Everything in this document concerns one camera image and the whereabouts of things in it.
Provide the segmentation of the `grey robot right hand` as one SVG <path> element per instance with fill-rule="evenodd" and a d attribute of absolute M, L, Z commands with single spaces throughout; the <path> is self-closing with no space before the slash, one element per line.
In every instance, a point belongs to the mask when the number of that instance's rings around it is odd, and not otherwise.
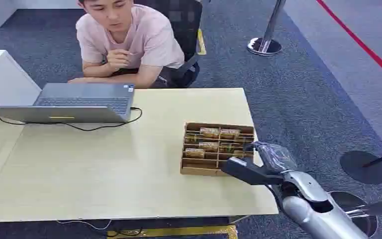
<path fill-rule="evenodd" d="M 250 185 L 279 185 L 285 180 L 285 172 L 298 169 L 292 154 L 278 144 L 254 141 L 245 149 L 257 152 L 263 165 L 256 165 L 249 157 L 231 156 L 221 171 Z"/>

